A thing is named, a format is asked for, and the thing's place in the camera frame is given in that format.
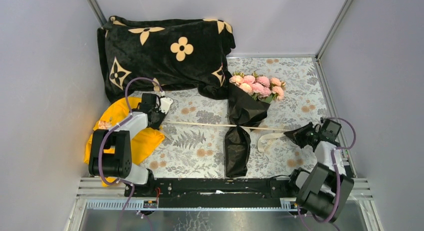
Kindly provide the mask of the pink fake flower bunch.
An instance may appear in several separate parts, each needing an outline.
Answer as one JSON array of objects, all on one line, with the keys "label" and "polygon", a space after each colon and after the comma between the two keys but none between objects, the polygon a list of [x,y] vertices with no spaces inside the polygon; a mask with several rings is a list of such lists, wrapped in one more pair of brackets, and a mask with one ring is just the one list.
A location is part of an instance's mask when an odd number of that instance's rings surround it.
[{"label": "pink fake flower bunch", "polygon": [[234,72],[233,76],[229,78],[229,83],[239,90],[243,90],[255,101],[270,104],[283,100],[285,96],[286,83],[284,81],[276,77],[259,75],[256,72],[252,74]]}]

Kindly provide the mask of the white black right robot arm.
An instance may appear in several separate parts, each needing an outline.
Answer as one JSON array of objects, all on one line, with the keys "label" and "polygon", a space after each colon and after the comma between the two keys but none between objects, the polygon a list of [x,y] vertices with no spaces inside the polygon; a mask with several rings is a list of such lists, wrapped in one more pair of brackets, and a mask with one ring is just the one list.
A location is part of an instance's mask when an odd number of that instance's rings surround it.
[{"label": "white black right robot arm", "polygon": [[319,124],[308,123],[284,135],[299,148],[312,147],[317,163],[311,171],[294,170],[286,190],[295,197],[298,207],[312,213],[319,223],[334,223],[351,191],[354,180],[342,171],[337,154],[344,149],[336,140],[342,125],[340,118],[322,118]]}]

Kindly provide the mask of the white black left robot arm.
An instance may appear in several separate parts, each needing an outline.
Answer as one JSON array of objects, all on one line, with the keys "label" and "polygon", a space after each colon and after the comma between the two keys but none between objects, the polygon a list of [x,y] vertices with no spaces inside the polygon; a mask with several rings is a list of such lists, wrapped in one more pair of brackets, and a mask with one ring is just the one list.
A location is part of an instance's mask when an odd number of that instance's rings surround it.
[{"label": "white black left robot arm", "polygon": [[100,177],[105,186],[134,184],[142,196],[152,195],[152,171],[140,164],[165,140],[160,128],[173,103],[153,93],[114,102],[86,143],[84,162],[89,174]]}]

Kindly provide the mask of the black wrapping paper sheet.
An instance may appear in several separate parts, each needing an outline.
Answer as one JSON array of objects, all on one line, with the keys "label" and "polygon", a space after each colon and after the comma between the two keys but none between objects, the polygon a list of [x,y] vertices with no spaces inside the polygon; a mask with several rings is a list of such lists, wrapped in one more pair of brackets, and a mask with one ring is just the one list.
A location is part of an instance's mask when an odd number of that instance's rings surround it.
[{"label": "black wrapping paper sheet", "polygon": [[224,167],[228,178],[244,177],[251,153],[250,128],[268,116],[270,104],[254,99],[234,84],[228,87],[228,120],[232,127],[224,137]]}]

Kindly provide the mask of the floral patterned table cloth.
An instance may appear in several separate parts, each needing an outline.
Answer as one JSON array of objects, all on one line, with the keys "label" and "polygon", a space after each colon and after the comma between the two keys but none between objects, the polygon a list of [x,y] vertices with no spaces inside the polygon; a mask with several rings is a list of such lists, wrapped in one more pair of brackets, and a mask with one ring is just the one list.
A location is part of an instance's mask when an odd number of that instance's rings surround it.
[{"label": "floral patterned table cloth", "polygon": [[[312,57],[230,58],[231,73],[243,72],[275,77],[286,83],[282,101],[270,105],[259,127],[291,131],[329,116],[316,61]],[[165,121],[229,124],[226,100],[201,96],[196,89],[170,91],[174,100]],[[141,166],[157,178],[222,178],[225,175],[224,137],[228,127],[182,124],[163,125],[164,141]],[[311,171],[317,159],[312,148],[299,148],[287,137],[265,140],[269,148],[257,149],[258,139],[280,131],[252,130],[248,178],[289,175],[296,168]]]}]

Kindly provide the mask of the black blanket with beige flowers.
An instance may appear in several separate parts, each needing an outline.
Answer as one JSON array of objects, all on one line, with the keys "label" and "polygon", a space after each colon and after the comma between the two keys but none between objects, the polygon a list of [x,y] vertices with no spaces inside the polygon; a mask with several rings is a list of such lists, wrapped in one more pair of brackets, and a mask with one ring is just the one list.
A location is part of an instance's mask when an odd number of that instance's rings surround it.
[{"label": "black blanket with beige flowers", "polygon": [[104,91],[115,102],[135,91],[197,89],[207,98],[229,95],[227,55],[232,26],[220,19],[132,21],[111,16],[96,31]]}]

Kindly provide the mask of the cream satin ribbon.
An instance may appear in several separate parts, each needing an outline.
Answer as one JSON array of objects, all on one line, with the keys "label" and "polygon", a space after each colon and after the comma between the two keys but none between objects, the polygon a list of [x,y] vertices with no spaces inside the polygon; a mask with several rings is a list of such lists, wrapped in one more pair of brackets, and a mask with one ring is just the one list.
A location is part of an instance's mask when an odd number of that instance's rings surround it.
[{"label": "cream satin ribbon", "polygon": [[[209,127],[226,127],[232,128],[237,127],[235,124],[211,124],[211,123],[196,123],[196,122],[186,122],[186,121],[164,121],[165,124],[173,124],[173,125],[189,125],[189,126],[209,126]],[[263,144],[265,140],[276,140],[286,135],[284,132],[287,130],[277,129],[277,128],[269,128],[269,127],[249,127],[249,126],[240,126],[243,130],[245,130],[248,134],[250,134],[251,130],[260,130],[260,131],[280,131],[279,133],[273,132],[262,135],[257,141],[257,149],[259,152],[265,152],[266,149],[270,147],[269,144]]]}]

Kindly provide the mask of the small pink fabric flower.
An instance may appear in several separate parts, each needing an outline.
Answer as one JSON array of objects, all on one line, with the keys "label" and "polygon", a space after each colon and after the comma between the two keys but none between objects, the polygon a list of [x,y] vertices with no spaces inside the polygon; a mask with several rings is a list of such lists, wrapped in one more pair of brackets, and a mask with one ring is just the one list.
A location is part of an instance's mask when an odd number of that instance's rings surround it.
[{"label": "small pink fabric flower", "polygon": [[112,127],[113,125],[109,122],[109,121],[105,121],[105,120],[99,120],[97,122],[97,128],[100,130],[108,130]]}]

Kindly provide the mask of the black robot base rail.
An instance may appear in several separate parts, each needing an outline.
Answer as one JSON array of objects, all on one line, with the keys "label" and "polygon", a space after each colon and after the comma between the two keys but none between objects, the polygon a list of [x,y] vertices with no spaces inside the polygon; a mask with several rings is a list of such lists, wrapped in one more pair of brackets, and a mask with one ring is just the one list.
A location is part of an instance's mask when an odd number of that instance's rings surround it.
[{"label": "black robot base rail", "polygon": [[124,196],[151,198],[159,208],[281,208],[281,199],[295,198],[302,181],[286,175],[268,178],[157,178],[134,188],[125,186]]}]

